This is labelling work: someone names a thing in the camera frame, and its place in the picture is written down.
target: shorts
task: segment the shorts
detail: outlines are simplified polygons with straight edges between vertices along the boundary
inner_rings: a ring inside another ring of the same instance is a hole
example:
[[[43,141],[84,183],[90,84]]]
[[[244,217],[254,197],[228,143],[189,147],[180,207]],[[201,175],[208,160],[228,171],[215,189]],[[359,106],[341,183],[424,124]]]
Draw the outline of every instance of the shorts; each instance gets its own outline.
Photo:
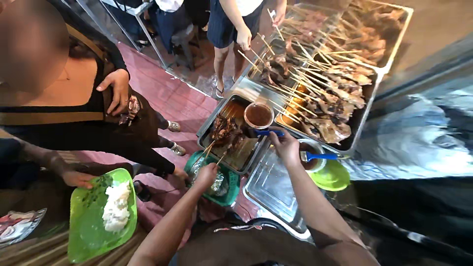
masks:
[[[260,29],[260,16],[266,0],[261,2],[251,14],[243,17],[243,21],[251,31],[251,39],[253,40],[256,33]],[[219,0],[210,0],[210,18],[209,30],[207,31],[207,39],[216,48],[226,48],[232,42],[237,42],[237,29],[227,17],[220,5]]]

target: brown sauce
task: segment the brown sauce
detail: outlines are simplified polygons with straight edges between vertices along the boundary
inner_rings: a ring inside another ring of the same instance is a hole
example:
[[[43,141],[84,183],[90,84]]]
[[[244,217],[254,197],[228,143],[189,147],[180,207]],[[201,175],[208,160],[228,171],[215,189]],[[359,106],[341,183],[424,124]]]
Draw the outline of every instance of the brown sauce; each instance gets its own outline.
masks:
[[[299,145],[299,151],[308,151],[312,154],[318,154],[317,150],[307,143],[301,143]],[[304,162],[302,159],[300,160],[305,170],[313,169],[317,165],[318,161],[318,159],[312,159],[309,162]]]
[[[256,126],[265,126],[271,122],[271,112],[265,106],[253,105],[247,109],[246,118]]]

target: chair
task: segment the chair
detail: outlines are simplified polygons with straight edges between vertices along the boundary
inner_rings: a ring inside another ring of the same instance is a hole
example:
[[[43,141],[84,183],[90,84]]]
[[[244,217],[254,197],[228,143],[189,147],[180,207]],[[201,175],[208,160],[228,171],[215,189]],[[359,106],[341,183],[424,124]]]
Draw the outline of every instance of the chair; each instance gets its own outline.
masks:
[[[192,44],[199,48],[199,52],[201,54],[201,58],[203,58],[203,53],[201,50],[201,46],[199,44],[199,37],[198,37],[198,27],[194,26],[193,24],[190,24],[186,29],[183,29],[181,31],[176,32],[175,34],[172,35],[171,37],[171,43],[176,47],[176,46],[181,46],[182,50],[185,55],[185,59],[180,57],[174,49],[174,63],[179,66],[180,64],[187,66],[191,71],[195,70],[194,66],[194,59],[192,56],[192,51],[189,46],[189,44]],[[193,44],[191,43],[191,40],[196,39],[197,43]]]

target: red floor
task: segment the red floor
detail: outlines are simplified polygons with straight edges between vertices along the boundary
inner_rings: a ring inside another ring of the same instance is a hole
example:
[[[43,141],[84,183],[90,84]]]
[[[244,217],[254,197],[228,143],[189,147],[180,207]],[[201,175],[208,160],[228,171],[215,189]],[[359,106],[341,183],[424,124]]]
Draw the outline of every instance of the red floor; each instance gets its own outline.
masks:
[[[118,44],[118,47],[130,72],[130,84],[133,89],[146,97],[151,106],[166,119],[177,121],[181,124],[182,131],[180,133],[165,130],[159,131],[159,135],[183,146],[187,150],[187,155],[179,157],[166,148],[155,150],[173,162],[177,167],[184,168],[190,155],[199,150],[195,134],[215,109],[218,101],[175,79],[172,75],[152,63],[152,59],[137,53],[128,46]],[[76,153],[84,161],[96,161],[105,164],[126,161],[120,156],[105,152],[78,151]],[[164,179],[152,174],[141,174],[136,179],[152,187],[152,190],[156,193],[150,202],[143,203],[138,200],[140,223],[147,230],[151,230],[154,224],[180,199],[183,192],[163,193],[174,188]],[[190,231],[188,230],[183,241],[187,240],[189,233]]]

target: hand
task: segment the hand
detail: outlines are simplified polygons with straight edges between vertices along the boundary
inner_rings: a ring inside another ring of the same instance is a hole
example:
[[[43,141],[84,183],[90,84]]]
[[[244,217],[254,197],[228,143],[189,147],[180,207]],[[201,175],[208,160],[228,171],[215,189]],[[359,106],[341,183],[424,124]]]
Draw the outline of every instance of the hand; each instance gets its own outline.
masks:
[[[251,31],[246,26],[243,25],[241,28],[236,29],[238,35],[236,36],[236,43],[241,46],[243,51],[249,51],[251,47]]]
[[[199,189],[203,193],[215,182],[218,169],[219,167],[214,162],[202,167],[199,170],[199,174],[197,175],[193,187]]]
[[[187,173],[180,169],[179,167],[174,168],[174,172],[172,176],[169,176],[167,178],[167,181],[177,189],[181,189],[185,187],[185,180],[189,178],[189,175]]]
[[[289,132],[283,128],[271,126],[269,129],[281,130],[284,136],[278,138],[276,133],[270,132],[271,142],[276,148],[278,156],[284,162],[286,167],[301,164],[299,157],[299,141],[291,136]]]
[[[128,108],[129,81],[128,72],[125,69],[118,69],[108,74],[102,83],[98,85],[98,91],[104,91],[109,85],[112,85],[114,88],[114,98],[107,109],[107,114],[113,111],[112,115],[118,115]]]
[[[272,26],[275,28],[284,21],[284,17],[286,16],[286,7],[288,2],[286,0],[279,0],[278,5],[276,6],[276,16],[274,17],[274,21]]]
[[[92,184],[89,183],[89,181],[95,178],[95,176],[76,171],[66,171],[61,175],[61,177],[68,186],[77,186],[86,189],[92,188]]]

